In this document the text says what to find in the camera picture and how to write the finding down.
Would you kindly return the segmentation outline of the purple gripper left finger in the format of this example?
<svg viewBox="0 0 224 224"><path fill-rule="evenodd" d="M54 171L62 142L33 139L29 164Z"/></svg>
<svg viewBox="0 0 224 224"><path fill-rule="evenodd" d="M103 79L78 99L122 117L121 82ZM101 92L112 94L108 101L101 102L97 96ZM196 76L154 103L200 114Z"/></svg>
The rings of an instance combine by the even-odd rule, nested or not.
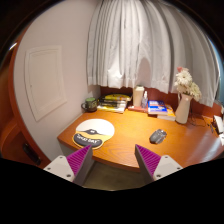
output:
<svg viewBox="0 0 224 224"><path fill-rule="evenodd" d="M69 156L58 156L44 170L82 186L93 165L92 146L88 145Z"/></svg>

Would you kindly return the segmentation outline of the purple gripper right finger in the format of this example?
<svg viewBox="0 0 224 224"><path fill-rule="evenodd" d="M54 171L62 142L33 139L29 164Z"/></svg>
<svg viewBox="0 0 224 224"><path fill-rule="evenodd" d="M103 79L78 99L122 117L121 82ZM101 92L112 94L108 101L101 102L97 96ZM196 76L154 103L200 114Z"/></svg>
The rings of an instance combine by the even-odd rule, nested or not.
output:
<svg viewBox="0 0 224 224"><path fill-rule="evenodd" d="M135 157L146 182L153 182L182 169L170 156L158 154L135 145Z"/></svg>

